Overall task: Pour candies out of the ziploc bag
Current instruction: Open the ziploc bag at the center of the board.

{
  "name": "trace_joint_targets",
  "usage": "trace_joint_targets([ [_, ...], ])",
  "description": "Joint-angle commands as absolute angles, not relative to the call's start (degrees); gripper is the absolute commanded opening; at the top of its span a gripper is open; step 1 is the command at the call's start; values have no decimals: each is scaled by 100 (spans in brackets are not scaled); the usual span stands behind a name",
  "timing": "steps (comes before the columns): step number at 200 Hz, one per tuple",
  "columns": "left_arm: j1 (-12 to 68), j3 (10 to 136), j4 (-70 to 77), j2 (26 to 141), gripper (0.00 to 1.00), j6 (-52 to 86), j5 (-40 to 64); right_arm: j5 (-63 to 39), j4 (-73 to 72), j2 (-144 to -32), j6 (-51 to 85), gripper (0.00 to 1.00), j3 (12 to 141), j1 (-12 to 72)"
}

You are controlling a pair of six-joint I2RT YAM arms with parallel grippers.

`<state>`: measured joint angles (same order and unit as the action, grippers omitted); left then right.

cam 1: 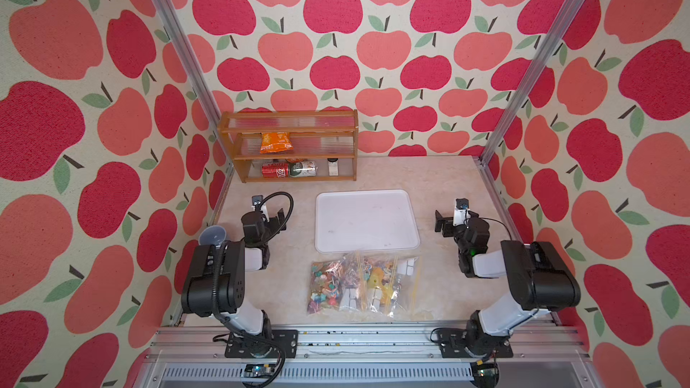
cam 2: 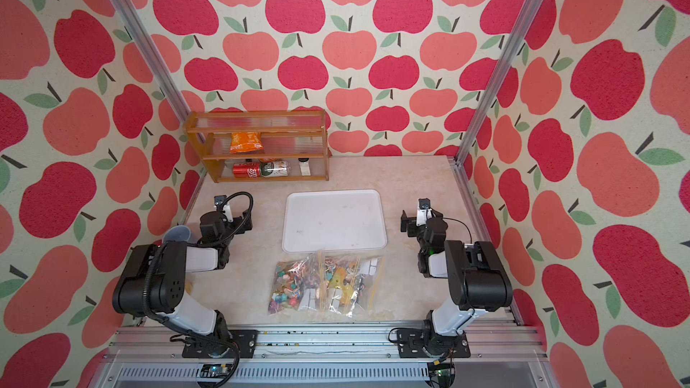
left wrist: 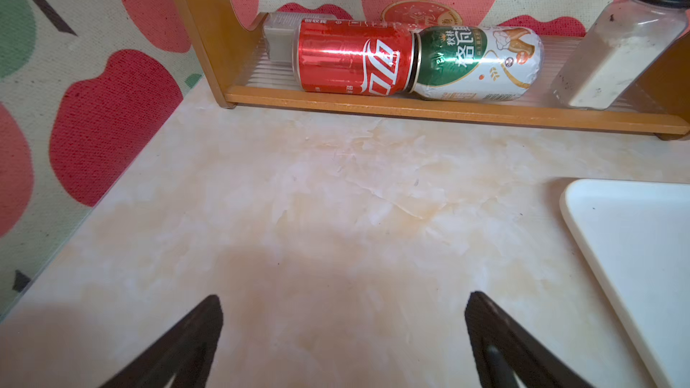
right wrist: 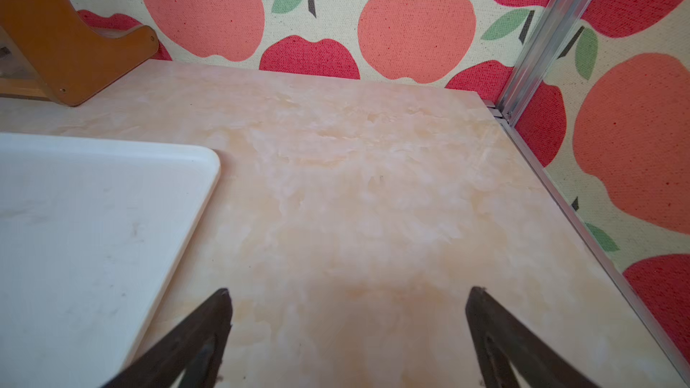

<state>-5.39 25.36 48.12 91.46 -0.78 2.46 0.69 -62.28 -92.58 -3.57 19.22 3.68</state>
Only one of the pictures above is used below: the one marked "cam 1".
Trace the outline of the ziploc bag of colourful candies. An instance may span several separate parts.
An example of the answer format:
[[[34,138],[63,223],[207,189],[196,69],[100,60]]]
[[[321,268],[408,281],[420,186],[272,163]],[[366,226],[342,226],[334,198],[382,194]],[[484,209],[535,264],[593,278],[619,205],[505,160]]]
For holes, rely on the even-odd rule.
[[[343,310],[344,276],[350,265],[346,257],[311,264],[307,313]]]

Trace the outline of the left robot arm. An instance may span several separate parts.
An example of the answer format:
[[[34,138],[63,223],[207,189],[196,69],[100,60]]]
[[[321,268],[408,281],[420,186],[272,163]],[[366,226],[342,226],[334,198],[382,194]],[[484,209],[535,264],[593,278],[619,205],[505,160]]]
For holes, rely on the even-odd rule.
[[[281,209],[275,217],[260,210],[242,216],[244,239],[232,242],[226,232],[199,239],[181,293],[184,314],[213,317],[228,329],[219,341],[226,344],[228,359],[292,359],[296,357],[298,331],[274,330],[264,310],[245,297],[246,273],[266,269],[268,242],[286,228]]]

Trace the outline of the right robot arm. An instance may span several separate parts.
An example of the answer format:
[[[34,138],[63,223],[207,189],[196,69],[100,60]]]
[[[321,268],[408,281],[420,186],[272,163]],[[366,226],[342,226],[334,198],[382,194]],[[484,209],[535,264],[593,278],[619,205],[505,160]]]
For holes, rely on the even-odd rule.
[[[503,240],[499,251],[488,251],[488,220],[467,208],[451,217],[436,212],[435,231],[454,239],[467,278],[504,278],[509,287],[492,305],[474,311],[465,328],[431,332],[444,359],[512,357],[510,338],[519,326],[580,303],[580,285],[551,242]]]

